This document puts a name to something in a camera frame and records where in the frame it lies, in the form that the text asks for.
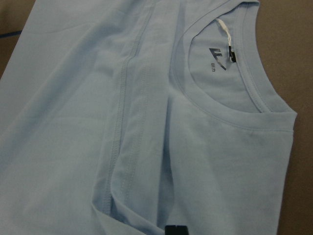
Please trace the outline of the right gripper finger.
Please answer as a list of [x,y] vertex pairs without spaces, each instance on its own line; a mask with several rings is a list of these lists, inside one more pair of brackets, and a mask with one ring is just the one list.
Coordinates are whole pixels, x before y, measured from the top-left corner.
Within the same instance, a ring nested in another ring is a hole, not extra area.
[[185,225],[166,225],[165,235],[189,235],[188,227]]

